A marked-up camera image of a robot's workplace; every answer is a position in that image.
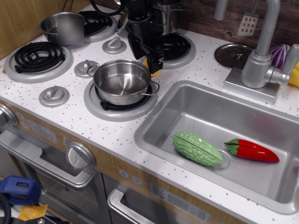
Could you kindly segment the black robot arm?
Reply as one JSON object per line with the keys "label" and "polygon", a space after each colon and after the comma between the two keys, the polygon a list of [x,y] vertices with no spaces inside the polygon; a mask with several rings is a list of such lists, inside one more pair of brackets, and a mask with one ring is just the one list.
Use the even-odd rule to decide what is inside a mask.
{"label": "black robot arm", "polygon": [[120,7],[112,13],[104,13],[95,2],[92,7],[103,16],[128,11],[128,42],[135,59],[146,57],[151,74],[160,71],[164,63],[164,47],[160,38],[164,32],[161,11],[148,0],[122,0]]}

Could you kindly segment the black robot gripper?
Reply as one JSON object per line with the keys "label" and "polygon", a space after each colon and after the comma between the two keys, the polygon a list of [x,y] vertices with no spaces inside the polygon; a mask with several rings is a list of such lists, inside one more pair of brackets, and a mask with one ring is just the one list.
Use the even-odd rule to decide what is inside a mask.
{"label": "black robot gripper", "polygon": [[160,37],[164,32],[161,14],[152,14],[143,20],[128,21],[128,42],[136,59],[146,55],[149,67],[156,72],[164,65],[164,49]]}

